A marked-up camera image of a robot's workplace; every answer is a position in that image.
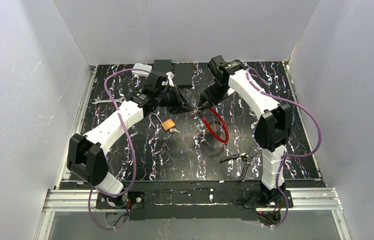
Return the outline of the brass padlock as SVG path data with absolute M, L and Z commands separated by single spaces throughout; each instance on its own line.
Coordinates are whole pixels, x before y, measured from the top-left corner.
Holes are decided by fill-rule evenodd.
M 172 119 L 162 121 L 157 114 L 152 113 L 149 115 L 149 122 L 155 129 L 157 128 L 157 124 L 155 124 L 154 120 L 156 120 L 160 124 L 161 128 L 166 132 L 169 132 L 169 129 L 171 128 L 176 128 L 176 125 Z

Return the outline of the silver key bunch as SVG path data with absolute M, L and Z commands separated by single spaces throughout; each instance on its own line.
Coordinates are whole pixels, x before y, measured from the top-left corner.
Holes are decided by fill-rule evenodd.
M 178 131 L 176 128 L 169 129 L 169 132 L 170 133 L 180 133 L 180 131 Z

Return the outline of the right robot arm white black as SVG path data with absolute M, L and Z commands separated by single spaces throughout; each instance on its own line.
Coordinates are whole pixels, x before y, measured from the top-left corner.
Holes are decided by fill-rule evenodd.
M 225 61 L 218 55 L 209 61 L 208 68 L 215 82 L 200 95 L 198 109 L 206 110 L 219 104 L 228 97 L 230 90 L 249 105 L 258 117 L 254 138 L 263 157 L 261 199 L 267 203 L 278 201 L 285 191 L 282 156 L 291 133 L 292 107 L 280 104 L 252 83 L 246 66 L 238 59 Z

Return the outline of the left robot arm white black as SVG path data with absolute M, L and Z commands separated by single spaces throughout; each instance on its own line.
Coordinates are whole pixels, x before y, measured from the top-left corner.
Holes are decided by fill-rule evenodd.
M 171 114 L 191 112 L 194 108 L 185 100 L 174 83 L 172 72 L 151 71 L 145 81 L 135 87 L 121 104 L 117 104 L 113 95 L 109 97 L 116 111 L 91 131 L 71 136 L 67 169 L 99 192 L 115 198 L 125 195 L 136 179 L 136 155 L 128 133 L 129 128 L 157 107 L 164 107 Z M 133 176 L 128 186 L 111 174 L 106 160 L 108 151 L 122 136 L 127 138 L 133 159 Z

